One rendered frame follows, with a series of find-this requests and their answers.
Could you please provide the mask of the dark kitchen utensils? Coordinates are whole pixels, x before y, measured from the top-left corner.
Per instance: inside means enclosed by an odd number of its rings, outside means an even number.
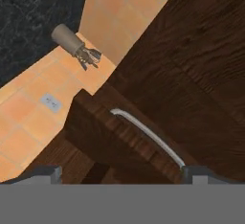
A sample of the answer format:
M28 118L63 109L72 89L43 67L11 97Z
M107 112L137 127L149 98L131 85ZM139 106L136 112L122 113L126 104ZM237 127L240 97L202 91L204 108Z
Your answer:
M87 70L88 65L92 65L95 68L98 68L101 52L96 49L82 47L76 52L76 58L84 70Z

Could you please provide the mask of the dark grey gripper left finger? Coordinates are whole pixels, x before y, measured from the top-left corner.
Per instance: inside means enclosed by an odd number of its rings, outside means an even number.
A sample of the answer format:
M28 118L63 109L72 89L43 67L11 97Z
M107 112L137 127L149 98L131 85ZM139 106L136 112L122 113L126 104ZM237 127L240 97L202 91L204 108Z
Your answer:
M40 166L27 171L18 177L4 181L4 185L55 185L61 184L62 167L60 166Z

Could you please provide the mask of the grey wall power outlet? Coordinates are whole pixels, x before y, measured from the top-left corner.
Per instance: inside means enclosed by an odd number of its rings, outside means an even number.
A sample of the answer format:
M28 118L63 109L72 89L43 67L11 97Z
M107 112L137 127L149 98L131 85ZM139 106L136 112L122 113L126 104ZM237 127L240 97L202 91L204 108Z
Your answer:
M43 95L40 98L40 101L54 113L57 113L62 106L61 102L49 93Z

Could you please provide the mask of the dark wooden cabinet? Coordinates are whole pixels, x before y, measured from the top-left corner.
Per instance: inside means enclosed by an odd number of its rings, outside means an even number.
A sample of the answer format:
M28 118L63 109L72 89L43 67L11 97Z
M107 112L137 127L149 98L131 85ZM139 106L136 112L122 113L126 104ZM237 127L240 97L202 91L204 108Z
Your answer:
M245 182L245 0L168 0L103 86L155 96L159 125L198 166ZM62 166L66 183L88 169L148 183L92 160L65 125L31 165Z

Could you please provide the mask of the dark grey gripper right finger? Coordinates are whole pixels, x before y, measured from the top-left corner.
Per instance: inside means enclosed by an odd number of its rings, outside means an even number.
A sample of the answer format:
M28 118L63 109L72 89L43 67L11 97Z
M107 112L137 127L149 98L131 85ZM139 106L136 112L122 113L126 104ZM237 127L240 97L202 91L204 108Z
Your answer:
M182 167L182 183L190 185L234 184L234 180L220 176L203 166Z

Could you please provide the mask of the dark wooden cabinet door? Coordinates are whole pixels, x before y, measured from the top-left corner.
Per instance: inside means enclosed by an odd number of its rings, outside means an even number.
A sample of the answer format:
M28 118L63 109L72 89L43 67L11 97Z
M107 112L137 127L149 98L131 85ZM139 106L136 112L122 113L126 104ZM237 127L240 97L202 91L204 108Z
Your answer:
M200 161L159 125L161 108L155 96L140 92L127 97L111 86L103 86L95 95L85 90L75 95L65 122L68 141L92 160L114 169L121 178L181 184L182 169L133 123L111 114L113 108L128 112L149 127L186 166L199 165Z

